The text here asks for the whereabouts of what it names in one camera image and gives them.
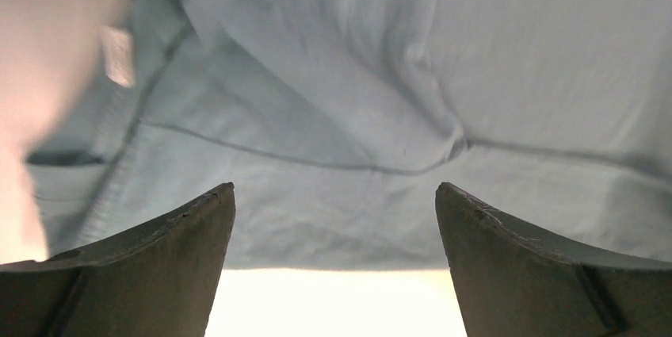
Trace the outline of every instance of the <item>gray cloth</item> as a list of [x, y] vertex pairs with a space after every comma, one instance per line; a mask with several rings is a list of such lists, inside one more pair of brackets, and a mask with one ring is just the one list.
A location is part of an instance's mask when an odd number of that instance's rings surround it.
[[450, 181], [672, 260], [669, 0], [136, 0], [130, 23], [136, 117], [71, 246], [233, 181], [230, 268], [443, 267]]

